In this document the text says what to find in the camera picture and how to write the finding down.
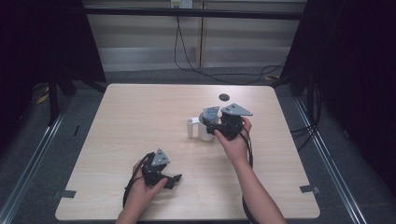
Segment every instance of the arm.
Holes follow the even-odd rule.
[[[245,128],[249,132],[251,128],[250,121],[246,118],[242,119],[245,123]],[[247,131],[243,130],[242,134],[248,136]],[[217,130],[215,130],[215,136],[224,147],[224,151],[236,171],[247,208],[251,215],[260,223],[286,223],[276,203],[251,169],[248,163],[248,147],[243,138],[238,135],[235,139],[228,141]]]
[[[149,206],[154,196],[163,189],[168,179],[160,180],[154,187],[149,187],[142,177],[142,168],[134,166],[134,169],[139,169],[136,174],[136,179],[128,194],[128,199],[123,210],[120,212],[117,224],[135,224],[145,209]]]

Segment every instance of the table surface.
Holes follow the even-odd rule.
[[[219,96],[226,93],[228,102]],[[236,174],[217,139],[187,136],[187,119],[204,107],[237,103],[253,113],[254,171],[286,218],[318,217],[313,192],[274,89],[258,86],[112,84],[88,133],[56,211],[60,220],[117,219],[135,163],[161,148],[164,175],[183,174],[163,189],[142,220],[246,219]]]

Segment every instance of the white cup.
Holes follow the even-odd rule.
[[[199,138],[201,138],[203,141],[209,142],[215,138],[215,135],[207,133],[206,125],[204,125],[203,115],[204,113],[201,113],[198,118],[191,118],[187,120],[187,135],[189,138],[192,138],[192,128],[194,124],[197,124]]]

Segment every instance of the black curtain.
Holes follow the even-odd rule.
[[[323,1],[327,11],[321,2],[308,1],[305,10],[332,19],[322,28],[301,23],[282,76],[304,69],[290,84],[299,94],[313,75],[325,104],[396,195],[396,2],[346,0],[333,31],[333,8],[342,4]]]
[[[0,3],[0,140],[5,145],[32,97],[35,84],[55,71],[61,80],[106,81],[87,16],[62,13],[80,0]]]

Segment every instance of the metal rail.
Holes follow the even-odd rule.
[[[156,7],[36,7],[42,13],[85,13],[92,15],[136,15],[136,16],[171,16],[171,17],[208,17],[239,18],[263,20],[325,20],[323,14],[306,14],[298,12],[238,11],[194,8],[156,8]]]
[[[67,107],[69,107],[71,103],[72,97],[68,97],[65,103],[65,106],[61,113],[59,114],[58,118],[49,126],[44,133],[43,138],[41,139],[38,147],[35,150],[32,158],[30,159],[29,163],[27,164],[25,170],[23,171],[20,179],[18,180],[17,185],[15,186],[14,190],[12,190],[11,194],[8,196],[4,206],[0,211],[0,223],[1,224],[8,224],[11,223],[12,218],[14,218],[15,213],[17,212],[21,201],[26,194],[27,190],[29,189],[29,185],[37,172],[38,166],[43,161],[44,156],[50,146],[50,143],[58,131],[59,126],[62,123],[64,118],[64,112],[66,111]]]
[[[309,117],[306,114],[306,108],[302,100],[296,100],[297,108],[300,112],[301,117],[303,118],[304,124],[306,127],[311,125]],[[318,130],[312,132],[312,130],[308,130],[312,136],[312,140],[317,147],[318,153],[320,157],[323,159],[323,163],[329,172],[329,175],[337,188],[338,193],[340,194],[341,200],[343,201],[346,210],[348,211],[350,217],[352,218],[353,223],[356,224],[367,224],[366,219],[359,207],[359,204],[356,202],[355,197],[352,195],[347,183],[342,177],[340,171],[338,170],[337,165],[332,159],[332,154],[329,149],[327,149],[326,145]]]

